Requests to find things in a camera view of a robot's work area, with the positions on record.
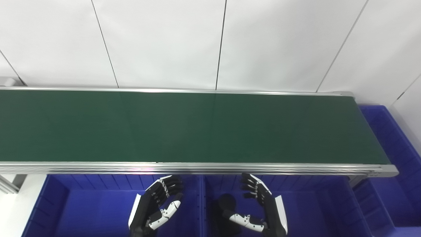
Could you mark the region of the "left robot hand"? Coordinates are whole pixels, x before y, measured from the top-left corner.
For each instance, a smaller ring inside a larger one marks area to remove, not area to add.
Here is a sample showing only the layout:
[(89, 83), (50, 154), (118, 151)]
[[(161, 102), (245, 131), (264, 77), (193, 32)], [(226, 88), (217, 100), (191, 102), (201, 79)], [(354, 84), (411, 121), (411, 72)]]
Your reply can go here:
[(183, 198), (179, 175), (156, 179), (142, 195), (136, 195), (128, 220), (130, 237), (155, 237), (157, 229), (177, 212)]

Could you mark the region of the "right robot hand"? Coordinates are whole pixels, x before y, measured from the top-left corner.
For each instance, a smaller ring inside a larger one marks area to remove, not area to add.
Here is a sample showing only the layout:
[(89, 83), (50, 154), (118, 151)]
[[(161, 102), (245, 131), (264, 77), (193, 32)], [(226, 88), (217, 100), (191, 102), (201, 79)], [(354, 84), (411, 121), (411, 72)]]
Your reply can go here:
[(264, 237), (286, 237), (288, 233), (286, 211), (282, 196), (274, 197), (266, 184), (250, 173), (241, 174), (244, 198), (254, 198), (263, 207), (264, 219), (223, 209), (222, 216), (237, 225), (262, 233)]

